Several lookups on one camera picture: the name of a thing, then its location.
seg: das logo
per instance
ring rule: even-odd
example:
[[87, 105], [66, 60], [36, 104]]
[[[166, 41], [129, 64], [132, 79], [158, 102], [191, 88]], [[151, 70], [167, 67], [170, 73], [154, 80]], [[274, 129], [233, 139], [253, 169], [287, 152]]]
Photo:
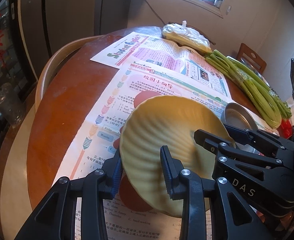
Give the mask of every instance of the das logo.
[[[232, 182], [232, 185], [234, 185], [235, 187], [239, 187], [238, 184], [239, 184], [239, 181], [237, 179], [234, 179], [234, 181]], [[243, 190], [243, 192], [246, 193], [246, 184], [243, 184], [239, 189]], [[254, 193], [255, 193], [255, 190], [250, 189], [248, 195], [252, 197]]]

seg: bread in plastic bag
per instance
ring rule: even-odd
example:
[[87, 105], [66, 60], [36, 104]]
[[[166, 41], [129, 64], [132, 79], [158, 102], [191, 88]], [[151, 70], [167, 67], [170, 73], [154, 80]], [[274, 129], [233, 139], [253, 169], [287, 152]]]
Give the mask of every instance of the bread in plastic bag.
[[181, 46], [189, 46], [202, 55], [212, 53], [209, 41], [198, 31], [186, 26], [186, 21], [183, 21], [182, 25], [167, 24], [162, 29], [162, 35], [165, 39], [177, 42]]

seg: metal bowl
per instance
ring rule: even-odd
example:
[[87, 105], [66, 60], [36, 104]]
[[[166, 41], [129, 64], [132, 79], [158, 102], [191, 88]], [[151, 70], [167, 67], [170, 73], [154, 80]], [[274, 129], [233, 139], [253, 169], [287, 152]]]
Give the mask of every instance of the metal bowl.
[[[226, 105], [226, 108], [221, 114], [220, 120], [228, 125], [232, 125], [239, 129], [249, 129], [249, 130], [257, 130], [258, 127], [256, 125], [255, 120], [248, 113], [248, 111], [239, 104], [229, 103]], [[247, 152], [252, 152], [258, 154], [259, 152], [251, 147], [250, 145], [242, 145], [236, 143], [239, 149]]]

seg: round wooden table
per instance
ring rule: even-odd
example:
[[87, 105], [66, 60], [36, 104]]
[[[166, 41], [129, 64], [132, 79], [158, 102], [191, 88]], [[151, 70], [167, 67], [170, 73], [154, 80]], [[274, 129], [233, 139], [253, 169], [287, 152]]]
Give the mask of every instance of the round wooden table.
[[[61, 68], [37, 109], [27, 152], [27, 180], [34, 209], [50, 189], [63, 157], [85, 117], [118, 71], [90, 58], [131, 32], [161, 37], [158, 27], [119, 30], [85, 44]], [[258, 114], [239, 88], [227, 79], [231, 97]]]

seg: wooden chair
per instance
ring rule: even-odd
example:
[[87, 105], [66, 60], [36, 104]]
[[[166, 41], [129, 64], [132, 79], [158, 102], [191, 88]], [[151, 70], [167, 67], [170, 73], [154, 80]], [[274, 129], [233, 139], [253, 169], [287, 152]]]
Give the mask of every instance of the wooden chair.
[[47, 62], [43, 71], [41, 72], [35, 96], [35, 111], [37, 111], [40, 101], [42, 100], [50, 82], [53, 80], [55, 75], [61, 69], [61, 67], [66, 63], [66, 61], [73, 56], [78, 49], [80, 49], [87, 42], [99, 39], [103, 35], [82, 38], [76, 41], [72, 41], [61, 49], [59, 49]]
[[[179, 24], [181, 25], [181, 23], [174, 23], [174, 22], [168, 22], [168, 24]], [[201, 30], [195, 28], [195, 27], [192, 27], [191, 25], [187, 25], [188, 28], [192, 28], [196, 31], [198, 31], [202, 36], [204, 36], [212, 45], [215, 45], [216, 43], [212, 41], [212, 39], [210, 39], [206, 34], [204, 34]]]
[[251, 64], [251, 65], [260, 74], [262, 74], [267, 66], [267, 63], [265, 61], [263, 61], [263, 59], [261, 57], [259, 57], [259, 55], [255, 51], [253, 51], [251, 48], [249, 48], [246, 44], [241, 43], [236, 59], [241, 62], [241, 58], [244, 58], [244, 56], [243, 56], [244, 54], [255, 63], [255, 64]]

